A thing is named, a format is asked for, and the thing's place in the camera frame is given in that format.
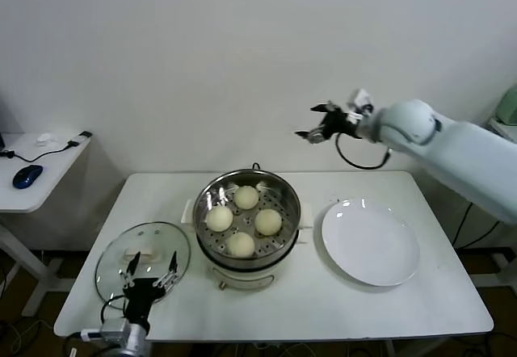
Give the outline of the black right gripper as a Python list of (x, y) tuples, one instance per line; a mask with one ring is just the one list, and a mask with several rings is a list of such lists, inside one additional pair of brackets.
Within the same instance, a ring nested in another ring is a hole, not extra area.
[(308, 141), (311, 145), (320, 144), (338, 134), (344, 134), (355, 139), (359, 138), (356, 132), (357, 124), (353, 124), (348, 119), (347, 113), (343, 112), (339, 106), (336, 106), (331, 101), (319, 103), (311, 107), (310, 111), (325, 114), (320, 126), (309, 131), (295, 131), (295, 134)]

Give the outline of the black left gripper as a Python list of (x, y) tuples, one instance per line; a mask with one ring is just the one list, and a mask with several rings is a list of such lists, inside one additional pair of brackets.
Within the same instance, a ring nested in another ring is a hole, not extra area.
[(178, 278), (178, 261), (177, 252), (175, 251), (171, 257), (168, 271), (156, 278), (138, 278), (133, 276), (140, 262), (141, 252), (138, 251), (128, 263), (126, 270), (120, 272), (120, 278), (123, 282), (123, 294), (127, 298), (128, 303), (124, 309), (124, 316), (129, 321), (146, 321), (149, 312), (156, 297), (154, 296), (155, 288), (162, 288), (165, 291), (172, 289), (175, 280)]

